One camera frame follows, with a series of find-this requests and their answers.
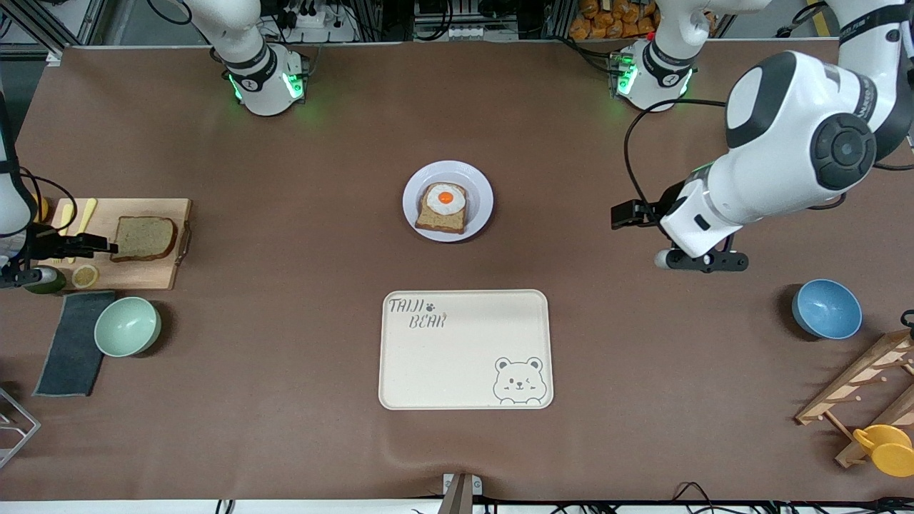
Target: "brown tabletop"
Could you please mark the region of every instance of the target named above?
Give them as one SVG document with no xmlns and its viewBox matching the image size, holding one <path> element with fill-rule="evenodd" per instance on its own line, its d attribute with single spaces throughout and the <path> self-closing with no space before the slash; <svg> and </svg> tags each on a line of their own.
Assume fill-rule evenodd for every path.
<svg viewBox="0 0 914 514">
<path fill-rule="evenodd" d="M 714 42 L 689 95 L 723 100 L 786 48 L 835 54 Z M 496 498 L 662 499 L 683 480 L 713 498 L 909 494 L 839 468 L 846 439 L 792 417 L 914 306 L 914 178 L 874 172 L 840 209 L 746 228 L 744 273 L 662 271 L 657 231 L 610 231 L 610 207 L 634 196 L 634 115 L 559 44 L 325 48 L 308 102 L 273 118 L 233 101 L 205 49 L 67 51 L 38 87 L 22 163 L 78 197 L 192 198 L 195 237 L 175 290 L 143 294 L 165 318 L 151 357 L 105 359 L 88 398 L 25 398 L 44 426 L 0 472 L 0 498 L 398 498 L 454 470 Z M 639 127 L 632 159 L 657 198 L 725 150 L 722 111 L 680 106 Z M 490 225 L 465 244 L 423 240 L 400 208 L 411 174 L 442 159 L 494 188 Z M 855 337 L 797 333 L 791 287 L 817 277 L 856 293 Z M 498 288 L 548 298 L 551 406 L 384 410 L 384 297 Z M 60 303 L 0 294 L 2 380 L 32 391 Z M 835 412 L 869 422 L 909 385 L 888 376 Z"/>
</svg>

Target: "mint green bowl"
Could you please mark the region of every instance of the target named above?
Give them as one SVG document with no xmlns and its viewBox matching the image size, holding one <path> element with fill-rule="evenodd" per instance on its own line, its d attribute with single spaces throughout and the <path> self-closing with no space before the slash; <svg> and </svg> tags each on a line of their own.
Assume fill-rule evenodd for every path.
<svg viewBox="0 0 914 514">
<path fill-rule="evenodd" d="M 136 355 L 152 346 L 162 331 L 162 318 L 138 296 L 114 302 L 95 322 L 95 345 L 111 357 Z"/>
</svg>

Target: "toast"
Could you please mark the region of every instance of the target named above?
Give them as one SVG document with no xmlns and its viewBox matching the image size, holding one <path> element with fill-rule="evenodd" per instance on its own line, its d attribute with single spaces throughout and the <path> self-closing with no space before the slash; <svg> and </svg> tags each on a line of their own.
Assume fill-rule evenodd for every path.
<svg viewBox="0 0 914 514">
<path fill-rule="evenodd" d="M 416 228 L 463 234 L 466 208 L 466 189 L 450 182 L 436 182 L 422 195 Z"/>
<path fill-rule="evenodd" d="M 118 252 L 112 262 L 149 262 L 164 259 L 175 248 L 177 227 L 169 218 L 121 216 L 114 242 Z"/>
</svg>

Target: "rectangular white mat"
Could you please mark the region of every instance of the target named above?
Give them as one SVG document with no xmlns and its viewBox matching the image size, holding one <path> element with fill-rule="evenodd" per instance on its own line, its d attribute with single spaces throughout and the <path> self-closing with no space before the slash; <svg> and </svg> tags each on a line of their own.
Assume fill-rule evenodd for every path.
<svg viewBox="0 0 914 514">
<path fill-rule="evenodd" d="M 386 408 L 552 403 L 549 312 L 539 291 L 396 291 L 383 309 L 377 396 Z"/>
</svg>

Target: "bear drawing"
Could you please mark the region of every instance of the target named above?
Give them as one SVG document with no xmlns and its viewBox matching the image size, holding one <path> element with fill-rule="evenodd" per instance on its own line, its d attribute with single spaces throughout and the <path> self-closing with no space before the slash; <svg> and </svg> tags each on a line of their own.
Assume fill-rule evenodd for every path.
<svg viewBox="0 0 914 514">
<path fill-rule="evenodd" d="M 495 362 L 498 376 L 493 391 L 502 405 L 539 405 L 546 398 L 543 361 L 531 357 L 526 362 L 511 362 L 502 357 Z"/>
</svg>

